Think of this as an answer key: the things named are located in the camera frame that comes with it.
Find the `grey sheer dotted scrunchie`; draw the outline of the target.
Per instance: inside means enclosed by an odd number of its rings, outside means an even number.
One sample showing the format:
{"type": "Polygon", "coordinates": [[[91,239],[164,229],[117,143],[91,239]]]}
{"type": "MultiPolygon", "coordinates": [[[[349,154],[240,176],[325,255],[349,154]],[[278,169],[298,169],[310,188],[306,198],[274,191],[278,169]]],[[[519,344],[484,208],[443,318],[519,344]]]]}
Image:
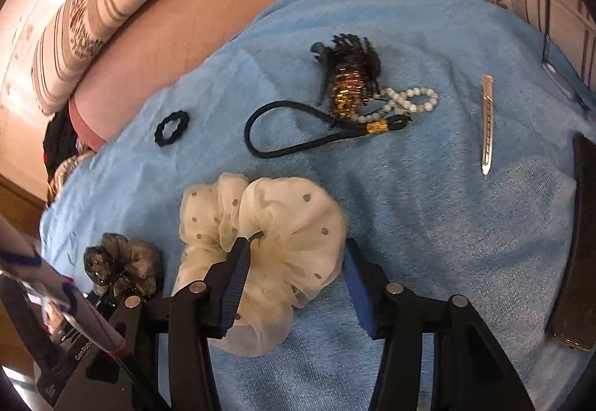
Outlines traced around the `grey sheer dotted scrunchie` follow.
{"type": "Polygon", "coordinates": [[[162,252],[145,240],[104,233],[99,245],[85,250],[83,263],[98,295],[108,294],[113,299],[138,295],[149,299],[163,290],[162,252]]]}

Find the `cream sheer dotted scrunchie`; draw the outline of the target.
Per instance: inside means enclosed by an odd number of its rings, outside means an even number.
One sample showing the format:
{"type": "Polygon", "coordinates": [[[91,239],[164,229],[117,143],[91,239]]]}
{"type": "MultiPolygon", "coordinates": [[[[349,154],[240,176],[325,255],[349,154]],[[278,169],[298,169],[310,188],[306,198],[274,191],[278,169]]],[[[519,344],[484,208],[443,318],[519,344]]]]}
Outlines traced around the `cream sheer dotted scrunchie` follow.
{"type": "Polygon", "coordinates": [[[251,240],[251,264],[233,326],[219,350],[259,357],[288,337],[293,311],[306,306],[342,268],[348,223],[321,187],[300,177],[224,173],[183,195],[185,244],[174,285],[180,290],[224,261],[234,241],[251,240]]]}

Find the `black smartphone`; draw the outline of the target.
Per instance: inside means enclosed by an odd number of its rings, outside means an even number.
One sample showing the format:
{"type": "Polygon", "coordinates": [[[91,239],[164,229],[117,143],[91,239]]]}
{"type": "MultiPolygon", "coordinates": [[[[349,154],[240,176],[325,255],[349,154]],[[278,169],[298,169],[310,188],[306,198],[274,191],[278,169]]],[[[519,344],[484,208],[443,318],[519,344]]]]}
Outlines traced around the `black smartphone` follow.
{"type": "Polygon", "coordinates": [[[577,133],[573,148],[573,234],[548,330],[569,347],[590,351],[595,347],[595,144],[577,133]]]}

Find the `dark clothes pile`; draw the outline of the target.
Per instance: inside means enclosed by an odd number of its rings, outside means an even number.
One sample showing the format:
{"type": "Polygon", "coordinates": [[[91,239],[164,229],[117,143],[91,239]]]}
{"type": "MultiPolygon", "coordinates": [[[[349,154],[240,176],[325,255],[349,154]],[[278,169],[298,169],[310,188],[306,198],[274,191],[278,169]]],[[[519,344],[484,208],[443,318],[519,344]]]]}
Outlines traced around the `dark clothes pile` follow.
{"type": "Polygon", "coordinates": [[[61,163],[78,154],[77,140],[78,135],[71,122],[69,107],[66,105],[54,114],[45,129],[42,148],[48,180],[54,177],[61,163]]]}

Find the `light blue blanket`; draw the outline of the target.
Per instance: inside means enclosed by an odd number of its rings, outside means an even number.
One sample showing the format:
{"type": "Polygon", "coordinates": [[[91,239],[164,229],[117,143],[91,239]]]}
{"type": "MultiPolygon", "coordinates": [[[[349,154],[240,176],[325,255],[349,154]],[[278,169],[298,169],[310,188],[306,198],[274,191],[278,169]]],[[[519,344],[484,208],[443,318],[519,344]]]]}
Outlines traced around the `light blue blanket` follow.
{"type": "Polygon", "coordinates": [[[386,274],[437,299],[471,299],[539,410],[554,410],[590,361],[545,336],[573,232],[573,136],[595,135],[595,95],[542,34],[479,0],[280,0],[172,87],[70,177],[41,220],[42,252],[88,291],[82,256],[104,233],[155,243],[173,283],[184,190],[224,173],[298,176],[342,207],[349,234],[386,274]],[[404,130],[273,160],[244,145],[265,103],[314,102],[315,42],[367,37],[381,82],[440,101],[404,130]],[[494,79],[492,167],[481,172],[482,80],[494,79]]]}

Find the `silver hair clip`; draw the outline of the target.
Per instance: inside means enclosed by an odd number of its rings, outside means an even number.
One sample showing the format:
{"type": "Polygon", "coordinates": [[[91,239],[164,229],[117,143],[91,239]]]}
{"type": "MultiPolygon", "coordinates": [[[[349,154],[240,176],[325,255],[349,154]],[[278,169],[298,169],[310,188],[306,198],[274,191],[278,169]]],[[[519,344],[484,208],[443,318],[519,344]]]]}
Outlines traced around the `silver hair clip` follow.
{"type": "Polygon", "coordinates": [[[493,88],[494,79],[484,75],[482,80],[482,154],[481,172],[487,176],[492,167],[493,141],[494,141],[494,114],[493,114],[493,88]]]}

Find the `black gold hair claw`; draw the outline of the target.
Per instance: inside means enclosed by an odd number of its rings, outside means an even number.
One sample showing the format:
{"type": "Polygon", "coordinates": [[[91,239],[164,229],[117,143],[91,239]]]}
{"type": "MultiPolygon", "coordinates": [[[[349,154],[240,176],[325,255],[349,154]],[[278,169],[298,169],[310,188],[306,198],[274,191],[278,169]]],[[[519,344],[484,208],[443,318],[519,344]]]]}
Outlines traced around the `black gold hair claw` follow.
{"type": "Polygon", "coordinates": [[[316,42],[310,52],[324,70],[317,103],[328,99],[337,119],[349,119],[380,98],[381,60],[367,37],[334,35],[332,46],[316,42]]]}

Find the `pink bolster pillow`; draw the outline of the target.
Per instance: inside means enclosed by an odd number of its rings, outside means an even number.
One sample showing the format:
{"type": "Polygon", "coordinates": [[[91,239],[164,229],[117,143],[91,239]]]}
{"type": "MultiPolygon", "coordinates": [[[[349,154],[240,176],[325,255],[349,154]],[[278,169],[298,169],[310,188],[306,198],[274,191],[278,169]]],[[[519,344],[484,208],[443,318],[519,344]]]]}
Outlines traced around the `pink bolster pillow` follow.
{"type": "Polygon", "coordinates": [[[79,138],[99,150],[155,92],[198,67],[274,1],[147,1],[94,59],[69,101],[79,138]]]}

